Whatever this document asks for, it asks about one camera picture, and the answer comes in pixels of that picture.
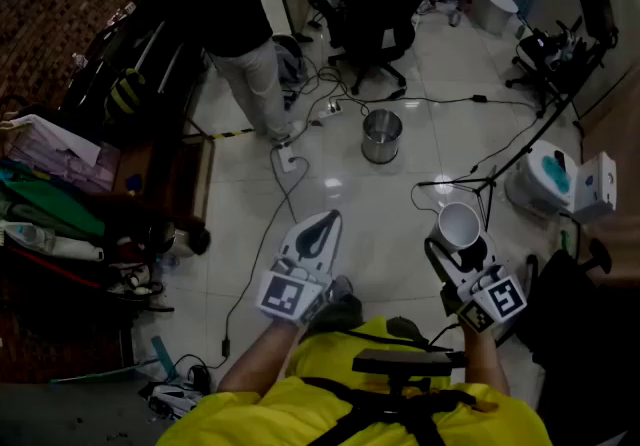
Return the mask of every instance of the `sneaker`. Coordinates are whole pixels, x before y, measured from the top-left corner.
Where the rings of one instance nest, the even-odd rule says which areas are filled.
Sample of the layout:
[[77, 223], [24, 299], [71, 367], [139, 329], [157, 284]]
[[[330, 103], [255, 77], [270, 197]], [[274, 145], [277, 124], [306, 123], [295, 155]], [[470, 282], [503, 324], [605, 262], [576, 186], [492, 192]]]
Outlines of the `sneaker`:
[[425, 0], [422, 2], [420, 7], [418, 7], [418, 15], [424, 16], [425, 14], [429, 14], [430, 12], [436, 12], [438, 9], [436, 8], [436, 3], [431, 0]]
[[449, 14], [449, 26], [456, 27], [462, 21], [462, 11], [458, 8], [453, 9]]
[[289, 128], [289, 134], [284, 137], [271, 137], [271, 143], [277, 146], [285, 142], [293, 142], [304, 132], [304, 123], [302, 121], [293, 121], [289, 124]]
[[337, 302], [346, 295], [353, 295], [353, 285], [345, 275], [339, 275], [329, 288], [329, 301]]

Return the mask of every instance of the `tripod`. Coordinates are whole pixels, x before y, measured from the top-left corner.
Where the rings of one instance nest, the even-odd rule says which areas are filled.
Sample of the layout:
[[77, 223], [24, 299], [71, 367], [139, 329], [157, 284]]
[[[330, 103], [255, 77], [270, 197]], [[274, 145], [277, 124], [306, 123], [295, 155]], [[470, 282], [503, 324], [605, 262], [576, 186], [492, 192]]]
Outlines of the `tripod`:
[[[492, 170], [492, 172], [488, 176], [485, 176], [483, 178], [469, 178], [467, 176], [463, 176], [461, 178], [454, 179], [453, 181], [423, 181], [421, 183], [418, 183], [418, 187], [450, 185], [454, 188], [459, 188], [460, 190], [475, 194], [476, 198], [478, 199], [478, 206], [480, 208], [480, 215], [482, 217], [484, 230], [488, 231], [489, 219], [491, 218], [491, 204], [493, 202], [493, 190], [496, 187], [496, 181], [498, 180], [498, 178], [505, 172], [507, 172], [520, 158], [527, 154], [533, 144], [535, 144], [558, 119], [558, 117], [562, 115], [567, 106], [576, 97], [589, 76], [591, 76], [591, 73], [593, 73], [595, 68], [601, 64], [607, 50], [615, 47], [616, 41], [617, 39], [615, 33], [611, 36], [611, 38], [605, 40], [604, 42], [596, 41], [591, 50], [589, 50], [590, 57], [587, 61], [583, 78], [581, 78], [580, 81], [576, 83], [572, 92], [567, 94], [564, 100], [560, 101], [560, 103], [556, 105], [556, 111], [549, 118], [549, 120], [544, 123], [542, 128], [540, 128], [538, 132], [533, 136], [533, 138], [529, 142], [527, 142], [526, 145], [513, 158], [511, 158], [511, 160], [504, 164], [502, 168], [498, 169], [497, 171]], [[481, 185], [477, 188], [473, 188], [460, 183], [481, 183]], [[489, 201], [485, 211], [481, 193], [486, 188], [489, 188]]]

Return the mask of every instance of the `yellow shirt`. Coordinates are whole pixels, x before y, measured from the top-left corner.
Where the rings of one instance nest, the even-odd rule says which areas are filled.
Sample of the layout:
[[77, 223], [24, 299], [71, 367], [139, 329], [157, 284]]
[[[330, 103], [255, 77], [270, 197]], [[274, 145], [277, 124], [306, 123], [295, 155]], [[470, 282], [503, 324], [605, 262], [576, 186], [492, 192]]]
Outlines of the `yellow shirt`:
[[[392, 338], [386, 319], [374, 318], [358, 332]], [[277, 382], [264, 396], [256, 393], [219, 393], [203, 398], [198, 406], [173, 425], [160, 446], [306, 446], [320, 437], [351, 405], [333, 393], [305, 384], [301, 377], [321, 377], [352, 389], [388, 392], [383, 375], [356, 373], [353, 358], [365, 348], [415, 350], [402, 345], [384, 345], [340, 333], [320, 334], [306, 340], [294, 353], [287, 378]], [[447, 446], [545, 445], [551, 446], [538, 415], [526, 403], [509, 398], [482, 384], [450, 386], [448, 377], [432, 379], [432, 388], [459, 389], [479, 400], [495, 402], [498, 409], [482, 413], [458, 404], [453, 412], [437, 413], [433, 419]], [[397, 423], [376, 423], [357, 433], [345, 446], [415, 446], [413, 435]]]

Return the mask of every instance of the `metal bucket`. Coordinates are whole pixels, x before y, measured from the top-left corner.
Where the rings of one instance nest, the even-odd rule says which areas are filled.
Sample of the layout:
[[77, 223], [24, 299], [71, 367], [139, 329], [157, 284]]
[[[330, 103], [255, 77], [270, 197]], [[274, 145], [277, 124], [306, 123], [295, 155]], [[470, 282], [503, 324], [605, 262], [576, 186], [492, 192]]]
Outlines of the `metal bucket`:
[[389, 163], [398, 154], [402, 121], [389, 110], [374, 110], [362, 123], [362, 154], [371, 163]]

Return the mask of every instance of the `white tile floor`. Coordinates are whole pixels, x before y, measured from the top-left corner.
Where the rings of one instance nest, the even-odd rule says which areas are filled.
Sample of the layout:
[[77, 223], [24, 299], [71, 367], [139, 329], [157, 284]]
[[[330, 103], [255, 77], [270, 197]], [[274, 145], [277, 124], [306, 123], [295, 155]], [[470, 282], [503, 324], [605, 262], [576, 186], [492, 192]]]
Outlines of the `white tile floor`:
[[[360, 152], [359, 106], [345, 103], [344, 114], [311, 128], [295, 144], [295, 153], [305, 156], [311, 168], [292, 195], [298, 217], [327, 209], [338, 209], [344, 218], [340, 250], [334, 274], [346, 274], [354, 283], [356, 295], [364, 302], [365, 315], [402, 315], [418, 324], [425, 336], [433, 337], [448, 320], [438, 297], [440, 284], [427, 261], [422, 243], [433, 226], [435, 215], [417, 211], [409, 191], [417, 181], [440, 174], [457, 177], [466, 174], [484, 156], [504, 147], [533, 118], [533, 111], [522, 105], [479, 104], [471, 101], [445, 104], [439, 101], [485, 94], [503, 101], [532, 103], [527, 92], [507, 89], [505, 75], [516, 43], [517, 24], [509, 25], [500, 39], [477, 30], [466, 18], [454, 29], [444, 14], [422, 18], [414, 46], [394, 63], [407, 76], [407, 98], [370, 108], [388, 107], [404, 123], [400, 154], [388, 165], [372, 165]], [[325, 32], [309, 31], [315, 42], [304, 47], [320, 67], [333, 53]], [[343, 76], [353, 80], [346, 66]], [[333, 84], [322, 82], [317, 90], [302, 96], [292, 115], [304, 117], [311, 104], [324, 106]], [[395, 81], [379, 71], [365, 80], [361, 96], [376, 99], [396, 90]], [[415, 98], [429, 97], [432, 102]], [[566, 112], [545, 135], [577, 155], [578, 139]], [[229, 88], [214, 68], [208, 72], [195, 111], [199, 124], [210, 133], [247, 126]], [[477, 176], [487, 174], [515, 154], [535, 130], [524, 134], [502, 155], [480, 165]], [[167, 285], [162, 299], [176, 308], [171, 315], [145, 316], [136, 327], [136, 352], [140, 358], [150, 354], [149, 339], [159, 334], [173, 359], [195, 353], [209, 364], [221, 360], [224, 318], [249, 280], [251, 266], [262, 234], [282, 199], [268, 159], [269, 145], [253, 134], [226, 139], [216, 144], [211, 181], [207, 227], [212, 243], [209, 251], [188, 260], [164, 277]], [[290, 188], [301, 174], [298, 170], [284, 178]], [[477, 206], [473, 196], [459, 190], [438, 193], [416, 189], [420, 206], [436, 209], [447, 202], [462, 200]], [[230, 321], [231, 358], [217, 370], [220, 378], [234, 360], [266, 327], [268, 320], [253, 307], [256, 280], [267, 268], [282, 237], [293, 224], [283, 207], [267, 234], [256, 266], [254, 283]], [[544, 224], [515, 210], [498, 185], [490, 234], [507, 265], [522, 272], [527, 254], [543, 259], [554, 250], [553, 238]], [[460, 347], [459, 333], [447, 333], [442, 345]], [[516, 339], [500, 350], [513, 394], [535, 405], [541, 372], [532, 364], [525, 347]], [[182, 370], [189, 366], [186, 362]]]

